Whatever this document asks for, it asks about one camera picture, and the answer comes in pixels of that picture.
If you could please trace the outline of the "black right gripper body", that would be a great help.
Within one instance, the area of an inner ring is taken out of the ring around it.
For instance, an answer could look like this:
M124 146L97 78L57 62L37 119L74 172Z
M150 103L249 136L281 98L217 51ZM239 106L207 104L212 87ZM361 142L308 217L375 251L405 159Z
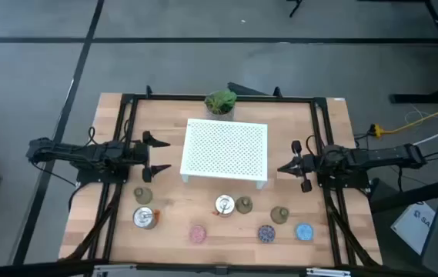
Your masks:
M296 177L301 177L303 181L301 182L301 190L302 192L310 192L313 188L311 181L307 178L307 173L317 172L316 165L316 156L314 154L306 154L302 155L302 146L299 140L292 141L291 149L293 151L294 157L293 159L299 159L300 164L297 166L298 169L301 169L302 175L295 175Z

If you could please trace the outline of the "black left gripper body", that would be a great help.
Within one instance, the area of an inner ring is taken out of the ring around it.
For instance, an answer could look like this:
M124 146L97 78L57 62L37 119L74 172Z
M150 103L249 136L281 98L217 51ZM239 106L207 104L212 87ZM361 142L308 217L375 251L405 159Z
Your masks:
M151 137L150 131L144 131L142 140L133 141L134 146L130 149L130 159L133 163L143 165L142 179L144 182L152 181L152 171L149 165Z

